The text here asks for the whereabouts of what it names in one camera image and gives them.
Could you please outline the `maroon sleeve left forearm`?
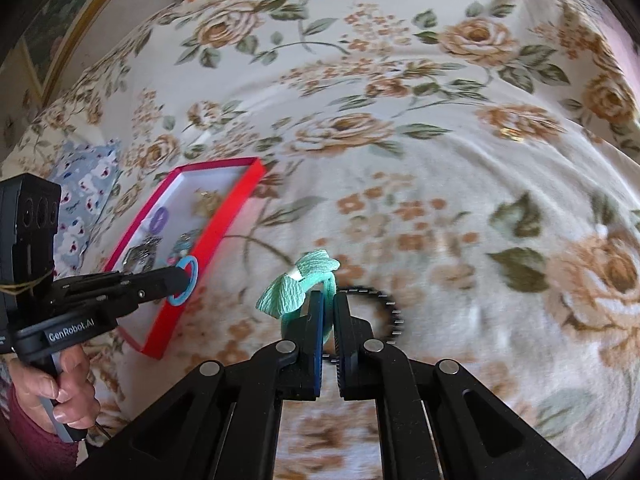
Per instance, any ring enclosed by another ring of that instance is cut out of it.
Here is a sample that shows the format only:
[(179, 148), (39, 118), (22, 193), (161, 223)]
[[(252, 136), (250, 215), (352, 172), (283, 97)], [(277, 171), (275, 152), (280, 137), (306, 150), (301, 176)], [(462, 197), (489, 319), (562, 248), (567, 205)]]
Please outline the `maroon sleeve left forearm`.
[(9, 393), (9, 432), (38, 479), (65, 479), (76, 468), (78, 444), (65, 443), (38, 426), (20, 407), (15, 387)]

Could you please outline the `person's left hand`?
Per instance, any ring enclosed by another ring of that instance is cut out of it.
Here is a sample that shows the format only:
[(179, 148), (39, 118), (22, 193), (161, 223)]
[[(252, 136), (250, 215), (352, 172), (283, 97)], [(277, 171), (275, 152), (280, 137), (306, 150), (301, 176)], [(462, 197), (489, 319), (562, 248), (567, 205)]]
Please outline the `person's left hand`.
[(90, 361), (80, 344), (61, 352), (60, 365), (60, 374), (54, 378), (19, 359), (9, 362), (18, 405), (48, 434), (55, 434), (55, 428), (41, 398), (55, 400), (53, 417), (59, 424), (78, 430), (92, 427), (101, 408), (88, 381)]

